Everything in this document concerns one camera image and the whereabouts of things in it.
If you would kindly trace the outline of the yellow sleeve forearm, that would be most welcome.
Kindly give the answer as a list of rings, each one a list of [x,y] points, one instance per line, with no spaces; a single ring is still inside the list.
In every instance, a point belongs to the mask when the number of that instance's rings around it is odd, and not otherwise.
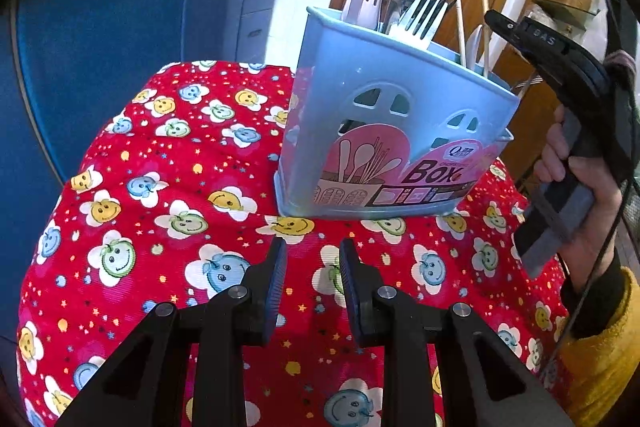
[[[639,424],[639,284],[617,259],[590,288],[560,359],[575,425]]]

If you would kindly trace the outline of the person right hand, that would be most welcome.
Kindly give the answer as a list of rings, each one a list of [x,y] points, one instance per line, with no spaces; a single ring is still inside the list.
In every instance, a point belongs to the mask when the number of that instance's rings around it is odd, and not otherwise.
[[[554,124],[547,132],[546,144],[541,158],[536,161],[534,173],[540,182],[550,183],[562,181],[567,170],[570,170],[593,193],[594,203],[587,218],[573,240],[564,244],[560,250],[573,287],[580,293],[586,286],[592,269],[596,269],[594,278],[597,279],[608,269],[614,258],[615,235],[612,235],[597,263],[600,249],[614,225],[617,211],[620,210],[622,193],[602,158],[570,156],[570,147],[562,130],[563,121],[564,107],[559,105],[554,111]]]

